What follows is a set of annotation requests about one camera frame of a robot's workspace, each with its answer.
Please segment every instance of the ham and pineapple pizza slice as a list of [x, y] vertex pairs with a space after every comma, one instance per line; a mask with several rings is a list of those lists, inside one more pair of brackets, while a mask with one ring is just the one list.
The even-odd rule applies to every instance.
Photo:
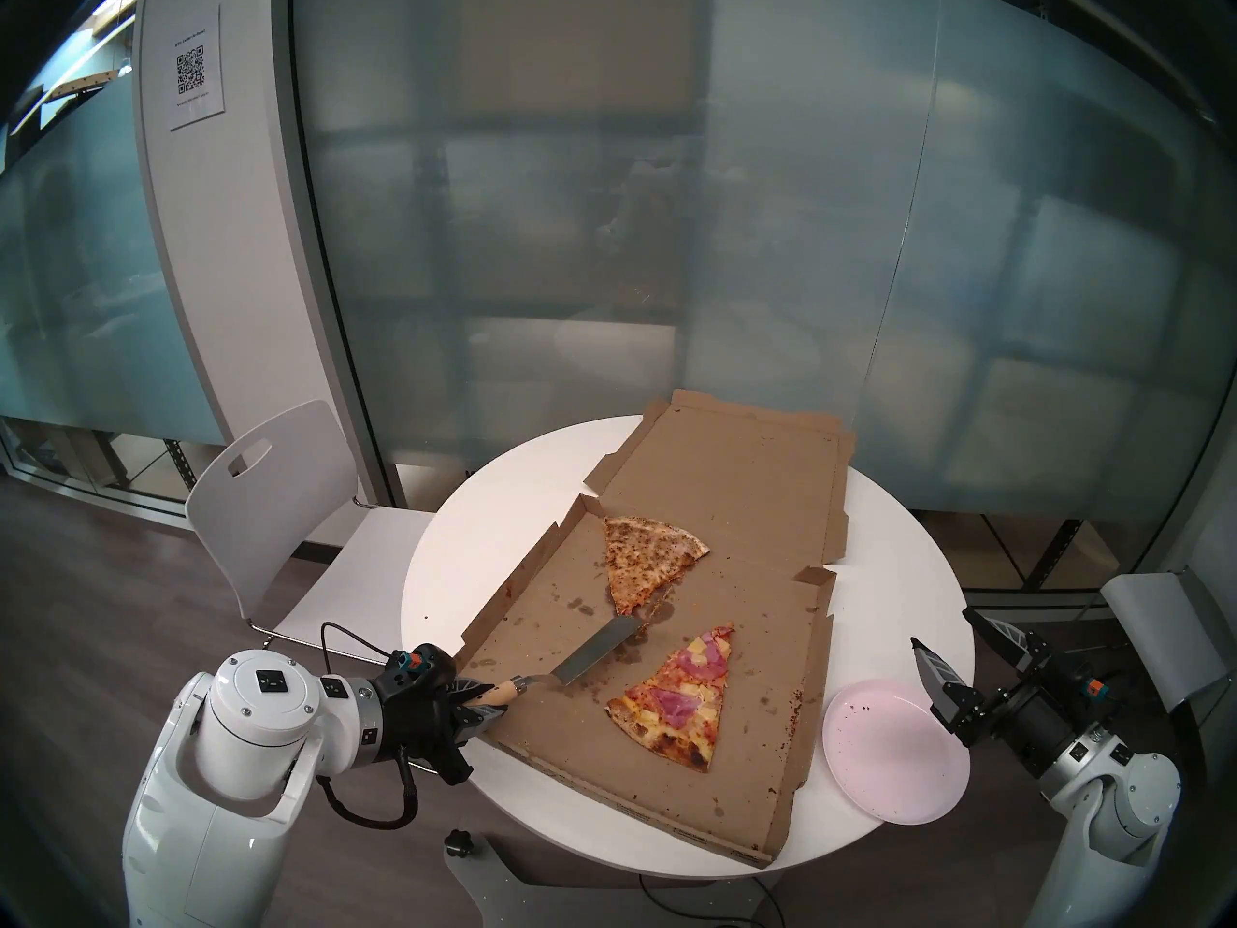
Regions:
[[652, 518], [606, 518], [605, 536], [610, 595], [620, 615], [631, 615], [709, 552], [690, 532]]
[[698, 772], [709, 771], [726, 694], [730, 636], [719, 625], [662, 664], [652, 678], [606, 703], [610, 719], [638, 745]]

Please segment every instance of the round white table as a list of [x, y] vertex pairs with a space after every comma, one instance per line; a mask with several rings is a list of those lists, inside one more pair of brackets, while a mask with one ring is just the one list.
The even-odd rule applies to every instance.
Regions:
[[[640, 416], [549, 432], [491, 462], [452, 495], [422, 536], [403, 586], [403, 645], [432, 642], [455, 653], [461, 634], [542, 533], [562, 518], [585, 476], [617, 449]], [[830, 603], [833, 647], [825, 705], [865, 678], [918, 685], [914, 635], [970, 682], [975, 642], [966, 600], [936, 543], [893, 496], [855, 469], [846, 484], [850, 535]], [[790, 834], [766, 871], [836, 851], [881, 824], [837, 787], [819, 726], [808, 781], [794, 796]], [[517, 822], [554, 844], [606, 865], [679, 879], [734, 879], [758, 869], [637, 822], [536, 768], [474, 742], [471, 781]]]

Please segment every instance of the wooden floor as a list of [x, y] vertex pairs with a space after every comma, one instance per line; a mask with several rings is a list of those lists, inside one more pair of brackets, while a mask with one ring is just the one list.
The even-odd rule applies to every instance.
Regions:
[[[265, 620], [278, 620], [320, 572], [291, 562], [263, 606]], [[1058, 637], [1049, 627], [1039, 630]], [[1068, 635], [1082, 642], [1121, 637], [1105, 622]], [[124, 923], [120, 838], [158, 726], [193, 673], [214, 671], [246, 647], [257, 647], [256, 640], [193, 536], [0, 473], [0, 788], [12, 819], [5, 824], [0, 814], [0, 838], [7, 839], [0, 888], [20, 922], [87, 923], [64, 914], [77, 903], [96, 904], [98, 921]], [[315, 652], [291, 655], [319, 671]], [[1011, 681], [981, 646], [977, 684]], [[1163, 740], [1162, 728], [1148, 718], [1150, 736]], [[421, 814], [396, 833], [346, 824], [310, 796], [267, 924], [480, 926], [442, 861], [452, 828], [486, 834], [528, 881], [635, 885], [631, 875], [542, 841], [471, 786], [419, 781]], [[350, 772], [336, 791], [361, 814], [398, 814], [390, 765]], [[21, 825], [42, 845], [15, 845]], [[788, 872], [777, 897], [795, 927], [1017, 926], [1063, 828], [1013, 757], [990, 742], [974, 750], [970, 788], [949, 815], [920, 828], [884, 825]], [[45, 850], [68, 881], [38, 861]], [[25, 859], [25, 870], [15, 859]], [[757, 917], [777, 924], [768, 904]]]

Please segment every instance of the paper sign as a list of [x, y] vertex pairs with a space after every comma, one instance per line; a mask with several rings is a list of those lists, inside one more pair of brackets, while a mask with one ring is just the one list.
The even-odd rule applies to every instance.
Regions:
[[167, 61], [168, 129], [179, 129], [224, 110], [219, 75], [219, 7], [181, 26]]

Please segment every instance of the paper plate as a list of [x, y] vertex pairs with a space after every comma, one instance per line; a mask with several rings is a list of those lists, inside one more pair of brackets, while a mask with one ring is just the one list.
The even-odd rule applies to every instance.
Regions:
[[847, 685], [825, 711], [829, 770], [868, 814], [923, 825], [966, 791], [971, 754], [929, 711], [923, 688], [876, 678]]

